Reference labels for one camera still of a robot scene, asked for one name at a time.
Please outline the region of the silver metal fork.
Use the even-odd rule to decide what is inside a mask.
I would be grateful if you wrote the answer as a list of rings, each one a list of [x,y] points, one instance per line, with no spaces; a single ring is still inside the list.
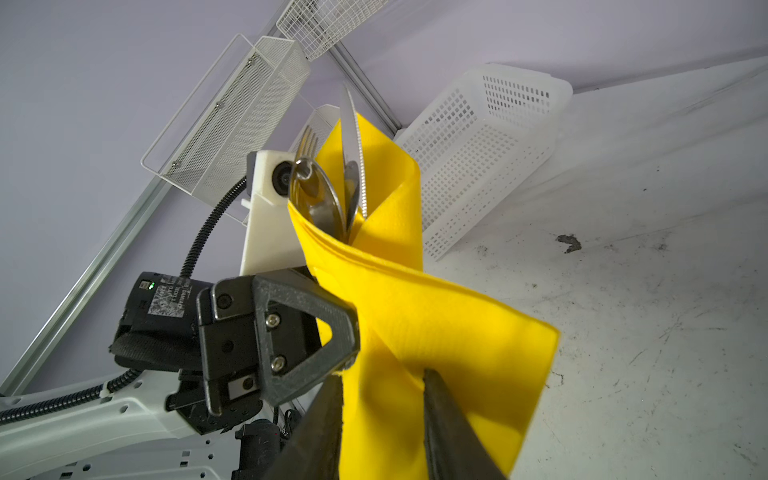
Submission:
[[[297,146],[294,162],[298,163],[301,159],[314,159],[317,143],[318,136],[315,130],[310,125],[306,125]]]

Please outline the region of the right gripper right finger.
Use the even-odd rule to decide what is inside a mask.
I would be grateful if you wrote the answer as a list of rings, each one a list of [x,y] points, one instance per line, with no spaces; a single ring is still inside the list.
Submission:
[[[442,376],[424,371],[424,447],[429,479],[505,479]]]

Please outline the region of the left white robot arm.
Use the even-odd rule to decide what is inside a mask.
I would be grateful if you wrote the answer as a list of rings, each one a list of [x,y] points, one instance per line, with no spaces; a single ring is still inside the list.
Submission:
[[[123,447],[227,432],[321,385],[360,349],[355,309],[302,269],[225,279],[192,274],[239,180],[198,232],[179,276],[145,272],[111,345],[124,372],[20,398],[1,413],[1,475],[29,479]]]

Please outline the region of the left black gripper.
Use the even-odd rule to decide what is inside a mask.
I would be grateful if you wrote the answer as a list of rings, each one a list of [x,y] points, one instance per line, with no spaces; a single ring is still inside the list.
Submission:
[[[222,280],[196,298],[202,385],[224,430],[308,392],[352,365],[355,308],[288,269]]]

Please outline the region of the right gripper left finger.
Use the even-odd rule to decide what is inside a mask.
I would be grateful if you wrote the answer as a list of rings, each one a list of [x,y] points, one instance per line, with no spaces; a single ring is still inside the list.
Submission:
[[[339,479],[342,410],[342,380],[332,375],[264,479]]]

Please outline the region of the silver metal knife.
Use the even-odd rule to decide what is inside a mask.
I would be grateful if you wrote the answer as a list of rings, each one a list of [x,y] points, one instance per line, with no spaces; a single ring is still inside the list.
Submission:
[[[344,156],[346,222],[347,231],[350,232],[357,214],[360,213],[366,218],[368,209],[363,146],[358,115],[352,94],[346,84],[341,87],[339,108]]]

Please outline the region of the white perforated plastic basket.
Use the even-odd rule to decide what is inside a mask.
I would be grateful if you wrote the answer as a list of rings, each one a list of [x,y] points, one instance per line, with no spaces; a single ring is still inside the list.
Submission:
[[[472,67],[397,137],[420,169],[425,256],[438,260],[555,150],[572,85],[501,64]]]

